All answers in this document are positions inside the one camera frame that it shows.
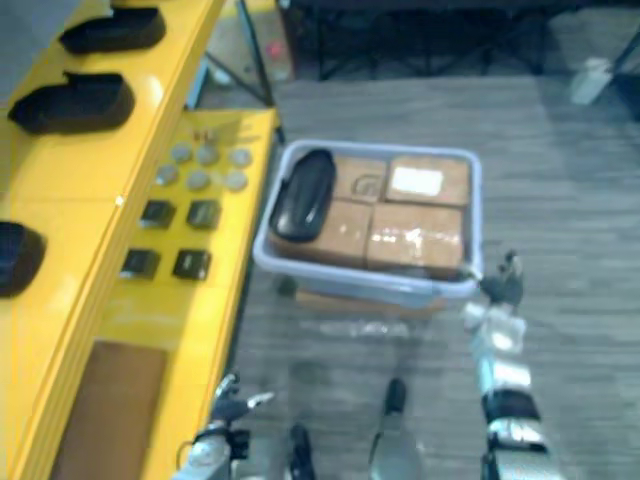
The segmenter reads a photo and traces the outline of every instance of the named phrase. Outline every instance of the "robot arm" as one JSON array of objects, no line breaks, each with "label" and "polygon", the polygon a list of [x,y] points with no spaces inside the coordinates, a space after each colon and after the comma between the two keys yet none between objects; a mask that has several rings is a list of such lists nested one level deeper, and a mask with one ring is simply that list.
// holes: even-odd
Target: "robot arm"
[{"label": "robot arm", "polygon": [[270,401],[274,394],[260,393],[240,400],[236,398],[238,381],[234,374],[222,379],[209,424],[194,437],[186,462],[171,480],[230,480],[231,462],[247,457],[249,431],[232,430],[232,423]]},{"label": "robot arm", "polygon": [[522,262],[509,252],[499,275],[475,278],[489,305],[470,303],[463,317],[487,422],[482,479],[563,480],[549,453],[522,355],[526,322],[516,313],[524,295]]}]

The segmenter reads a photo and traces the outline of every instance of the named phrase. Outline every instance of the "white bottle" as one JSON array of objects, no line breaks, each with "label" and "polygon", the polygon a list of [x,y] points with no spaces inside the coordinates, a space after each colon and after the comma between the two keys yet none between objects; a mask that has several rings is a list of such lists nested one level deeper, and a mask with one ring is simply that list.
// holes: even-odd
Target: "white bottle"
[{"label": "white bottle", "polygon": [[589,105],[613,78],[611,62],[606,58],[589,58],[571,82],[571,101]]}]

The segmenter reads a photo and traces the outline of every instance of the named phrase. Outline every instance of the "light blue plastic bin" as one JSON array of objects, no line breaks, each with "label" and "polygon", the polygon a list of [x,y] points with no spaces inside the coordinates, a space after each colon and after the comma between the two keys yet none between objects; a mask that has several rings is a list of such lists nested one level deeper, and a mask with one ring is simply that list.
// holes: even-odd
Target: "light blue plastic bin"
[{"label": "light blue plastic bin", "polygon": [[472,280],[441,281],[405,275],[358,270],[284,258],[271,247],[267,234],[269,218],[280,185],[291,175],[296,162],[309,150],[326,148],[336,155],[371,158],[390,162],[397,155],[444,155],[467,162],[471,172],[471,198],[465,211],[465,261],[483,272],[482,262],[482,167],[472,152],[454,148],[411,147],[374,143],[299,140],[284,151],[267,206],[253,244],[253,258],[264,270],[293,277],[308,291],[392,303],[406,308],[422,308],[434,297],[464,298],[475,288]]}]

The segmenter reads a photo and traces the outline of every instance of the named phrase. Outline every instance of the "brown cardboard box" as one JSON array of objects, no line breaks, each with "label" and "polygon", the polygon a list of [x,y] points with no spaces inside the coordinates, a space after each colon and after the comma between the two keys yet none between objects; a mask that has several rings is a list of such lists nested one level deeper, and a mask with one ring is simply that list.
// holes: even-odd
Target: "brown cardboard box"
[{"label": "brown cardboard box", "polygon": [[292,243],[271,234],[280,255],[329,265],[364,267],[364,251],[371,220],[371,207],[334,200],[318,238]]},{"label": "brown cardboard box", "polygon": [[167,353],[96,342],[50,480],[138,480]]},{"label": "brown cardboard box", "polygon": [[387,162],[366,158],[334,157],[337,169],[333,198],[375,203],[382,197]]},{"label": "brown cardboard box", "polygon": [[449,157],[400,156],[391,162],[387,200],[463,207],[469,203],[469,165]]},{"label": "brown cardboard box", "polygon": [[379,203],[373,208],[367,266],[424,267],[448,278],[463,261],[462,212],[456,208]]},{"label": "brown cardboard box", "polygon": [[443,298],[434,298],[428,305],[410,309],[394,305],[392,303],[372,302],[359,298],[338,297],[334,295],[323,295],[316,292],[297,289],[295,299],[299,305],[314,310],[340,313],[373,313],[401,317],[418,317],[422,320],[429,318],[429,315],[441,312],[446,307]]}]

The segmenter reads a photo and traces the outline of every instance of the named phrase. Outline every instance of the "white label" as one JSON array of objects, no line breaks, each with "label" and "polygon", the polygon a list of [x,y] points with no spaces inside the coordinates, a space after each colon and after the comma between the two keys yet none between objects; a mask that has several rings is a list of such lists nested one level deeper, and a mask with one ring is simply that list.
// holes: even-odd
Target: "white label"
[{"label": "white label", "polygon": [[398,167],[393,171],[391,187],[408,193],[435,197],[440,193],[444,175],[438,170]]}]

